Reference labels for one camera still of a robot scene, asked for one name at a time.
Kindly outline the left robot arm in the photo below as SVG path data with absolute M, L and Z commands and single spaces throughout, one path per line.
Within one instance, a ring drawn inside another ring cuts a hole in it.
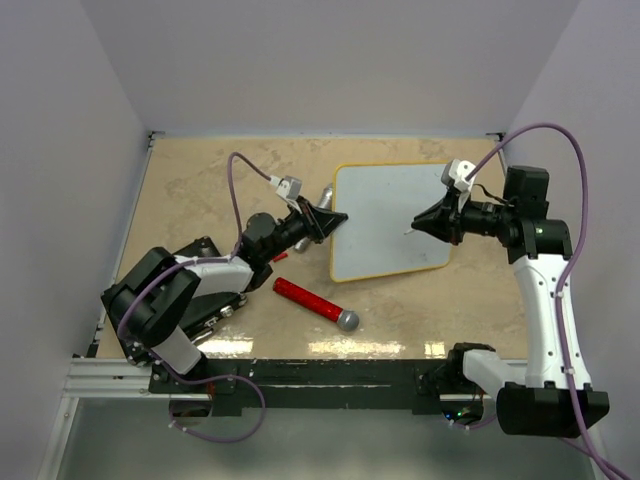
M 172 370 L 185 392 L 200 390 L 207 380 L 204 354 L 179 325 L 193 299 L 219 293 L 244 294 L 260 288 L 273 273 L 271 261 L 304 238 L 323 242 L 349 216 L 297 198 L 283 219 L 252 215 L 236 249 L 226 256 L 173 255 L 155 247 L 118 283 L 101 294 L 106 314 L 116 320 L 117 335 L 142 344 Z

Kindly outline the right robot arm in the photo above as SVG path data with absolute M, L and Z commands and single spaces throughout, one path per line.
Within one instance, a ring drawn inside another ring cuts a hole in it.
M 575 439 L 609 412 L 607 393 L 594 390 L 582 359 L 573 315 L 574 257 L 568 226 L 548 218 L 549 174 L 537 167 L 507 170 L 503 193 L 471 200 L 474 165 L 455 159 L 442 173 L 444 197 L 411 227 L 459 245 L 467 234 L 496 238 L 506 249 L 527 320 L 527 365 L 518 370 L 486 344 L 457 343 L 434 379 L 459 393 L 479 387 L 495 401 L 508 435 Z

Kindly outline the yellow framed whiteboard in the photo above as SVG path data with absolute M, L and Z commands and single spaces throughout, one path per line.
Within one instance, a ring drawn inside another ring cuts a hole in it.
M 443 162 L 345 164 L 334 172 L 332 209 L 348 220 L 331 235 L 330 277 L 359 281 L 446 266 L 452 247 L 421 232 L 416 215 L 442 199 Z

